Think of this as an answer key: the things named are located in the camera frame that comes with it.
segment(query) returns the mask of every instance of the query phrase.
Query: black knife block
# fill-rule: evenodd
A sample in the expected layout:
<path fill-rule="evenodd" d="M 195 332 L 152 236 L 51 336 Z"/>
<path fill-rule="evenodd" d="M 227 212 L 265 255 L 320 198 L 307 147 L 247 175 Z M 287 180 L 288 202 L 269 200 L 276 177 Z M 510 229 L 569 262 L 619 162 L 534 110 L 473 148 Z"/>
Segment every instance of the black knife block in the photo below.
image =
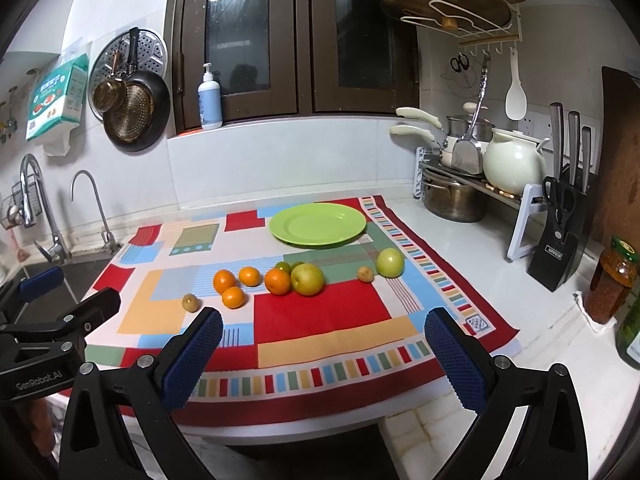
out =
<path fill-rule="evenodd" d="M 569 180 L 568 166 L 562 170 L 561 180 Z M 579 191 L 582 189 L 582 170 L 578 170 L 575 183 L 577 201 L 575 211 L 567 222 L 564 241 L 555 236 L 552 208 L 549 207 L 547 211 L 545 230 L 527 273 L 551 292 L 572 276 L 580 265 L 593 224 L 597 185 L 598 177 L 591 173 L 587 193 Z"/>

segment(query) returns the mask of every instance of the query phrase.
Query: tissue pack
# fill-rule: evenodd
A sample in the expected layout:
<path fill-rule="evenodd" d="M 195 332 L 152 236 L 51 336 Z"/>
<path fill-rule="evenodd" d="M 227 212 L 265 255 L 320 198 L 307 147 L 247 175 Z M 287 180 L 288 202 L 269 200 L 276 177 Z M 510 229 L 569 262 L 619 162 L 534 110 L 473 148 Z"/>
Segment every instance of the tissue pack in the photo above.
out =
<path fill-rule="evenodd" d="M 66 155 L 69 132 L 80 124 L 89 60 L 76 57 L 46 75 L 31 93 L 27 140 L 47 155 Z"/>

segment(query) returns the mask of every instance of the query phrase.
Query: green jar lid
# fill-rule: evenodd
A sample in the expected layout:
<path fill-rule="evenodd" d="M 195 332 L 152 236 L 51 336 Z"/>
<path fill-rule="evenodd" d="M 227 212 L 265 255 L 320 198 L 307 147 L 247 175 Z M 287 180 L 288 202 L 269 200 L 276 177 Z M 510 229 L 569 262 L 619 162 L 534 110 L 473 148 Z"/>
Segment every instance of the green jar lid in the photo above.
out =
<path fill-rule="evenodd" d="M 631 245 L 617 236 L 611 237 L 611 247 L 624 259 L 629 260 L 630 262 L 636 264 L 640 261 L 640 255 L 638 255 L 638 252 Z"/>

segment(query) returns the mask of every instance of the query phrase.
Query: wooden cutting board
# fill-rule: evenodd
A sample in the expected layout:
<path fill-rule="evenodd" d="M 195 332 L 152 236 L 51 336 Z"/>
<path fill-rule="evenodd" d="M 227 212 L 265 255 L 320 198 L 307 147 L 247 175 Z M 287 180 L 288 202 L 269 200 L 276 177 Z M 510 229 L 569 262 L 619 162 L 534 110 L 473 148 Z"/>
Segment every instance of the wooden cutting board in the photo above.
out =
<path fill-rule="evenodd" d="M 604 127 L 591 237 L 617 235 L 640 250 L 640 88 L 621 70 L 602 67 Z"/>

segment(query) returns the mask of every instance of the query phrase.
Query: patchwork tablecloth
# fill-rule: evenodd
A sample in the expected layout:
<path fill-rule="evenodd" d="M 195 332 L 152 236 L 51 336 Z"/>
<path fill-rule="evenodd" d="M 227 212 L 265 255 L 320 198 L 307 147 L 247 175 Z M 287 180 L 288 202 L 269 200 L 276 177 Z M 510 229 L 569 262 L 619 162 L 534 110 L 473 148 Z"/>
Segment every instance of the patchwork tablecloth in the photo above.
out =
<path fill-rule="evenodd" d="M 488 351 L 517 334 L 505 320 L 385 206 L 382 197 L 336 201 L 364 213 L 367 227 L 354 242 L 304 250 L 276 240 L 264 208 L 142 227 L 121 249 L 88 295 L 104 286 L 120 291 L 122 306 L 88 339 L 87 360 L 129 366 L 157 354 L 197 314 L 181 305 L 191 292 L 222 313 L 220 347 L 187 407 L 174 420 L 194 426 L 237 426 L 302 420 L 389 399 L 442 376 L 424 339 L 425 316 L 443 306 Z M 406 255 L 400 278 L 356 279 L 362 265 L 397 247 Z M 327 285 L 311 298 L 273 296 L 244 287 L 245 306 L 222 305 L 212 286 L 219 269 L 244 266 L 262 274 L 277 262 L 312 262 Z"/>

